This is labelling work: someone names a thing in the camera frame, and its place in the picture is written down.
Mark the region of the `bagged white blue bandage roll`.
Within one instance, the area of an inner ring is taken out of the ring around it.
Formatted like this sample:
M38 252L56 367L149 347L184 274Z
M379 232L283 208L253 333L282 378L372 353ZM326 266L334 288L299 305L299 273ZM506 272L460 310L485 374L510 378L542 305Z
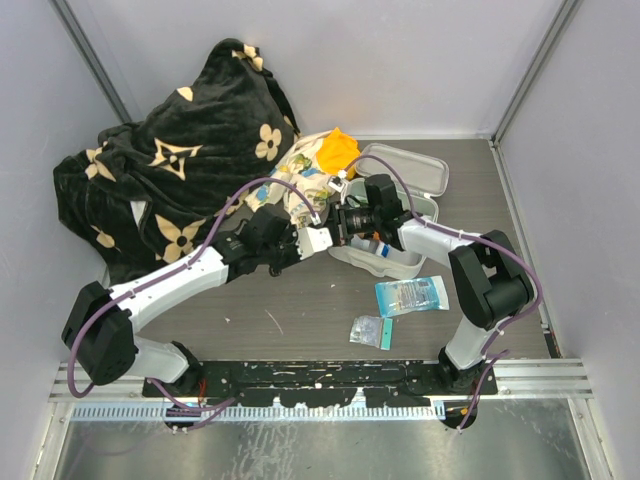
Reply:
M393 248L389 244L380 242L376 247L375 255L380 258L388 258L392 251Z

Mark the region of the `grey medicine kit case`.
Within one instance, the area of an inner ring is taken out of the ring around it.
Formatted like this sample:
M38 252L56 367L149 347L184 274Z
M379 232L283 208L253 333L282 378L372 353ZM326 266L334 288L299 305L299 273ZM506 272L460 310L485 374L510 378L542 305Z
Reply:
M400 175L396 181L398 197L404 209L413 203L416 211L435 221L439 214L436 199L444 194L449 180L449 167L446 162L424 154L387 146L380 143L367 145L362 154L365 158L355 165L357 177L350 181L344 193L354 199L353 205L366 202L364 181L367 177L388 173L389 170L376 161L381 158L389 163ZM376 277L390 277L396 280L408 280L418 276L426 258L416 253L393 248L388 258L375 255L379 240L370 239L369 251L352 248L348 245L333 247L329 255L333 258L364 269Z

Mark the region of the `small bag with teal header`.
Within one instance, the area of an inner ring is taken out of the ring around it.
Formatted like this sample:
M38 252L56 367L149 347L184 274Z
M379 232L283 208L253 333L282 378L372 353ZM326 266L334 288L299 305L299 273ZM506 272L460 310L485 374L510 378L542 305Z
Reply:
M392 318L360 316L353 321L349 341L389 351L392 344Z

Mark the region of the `white bottle green label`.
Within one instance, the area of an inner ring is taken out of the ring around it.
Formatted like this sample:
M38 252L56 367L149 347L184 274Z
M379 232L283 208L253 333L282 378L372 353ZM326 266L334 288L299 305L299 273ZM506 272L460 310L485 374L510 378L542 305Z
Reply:
M363 251L369 251L372 247L372 241L370 239L354 236L349 244L350 247Z

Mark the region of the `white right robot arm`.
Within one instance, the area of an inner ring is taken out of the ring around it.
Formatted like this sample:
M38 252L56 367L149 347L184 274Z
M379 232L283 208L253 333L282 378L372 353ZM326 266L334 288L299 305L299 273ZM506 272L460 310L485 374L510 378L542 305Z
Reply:
M436 377L445 391L462 393L478 377L499 330L534 301L538 288L531 269L502 231L470 234L420 215L412 198L400 200L387 174L366 178L366 200L356 205L347 200L344 177L331 178L329 188L340 194L329 204L325 223L336 246L360 234L377 234L398 250L450 269L463 318L438 355Z

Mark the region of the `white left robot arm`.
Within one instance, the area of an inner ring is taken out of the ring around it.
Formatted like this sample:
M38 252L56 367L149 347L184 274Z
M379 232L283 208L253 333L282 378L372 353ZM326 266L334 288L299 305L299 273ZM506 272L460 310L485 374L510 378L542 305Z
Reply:
M203 291L253 273L272 275L298 263L297 233L289 215L267 204L232 231L215 234L173 265L111 289L94 281L78 293L61 339L91 382L108 385L125 374L151 376L178 396L194 393L200 372L186 349L138 338L165 311Z

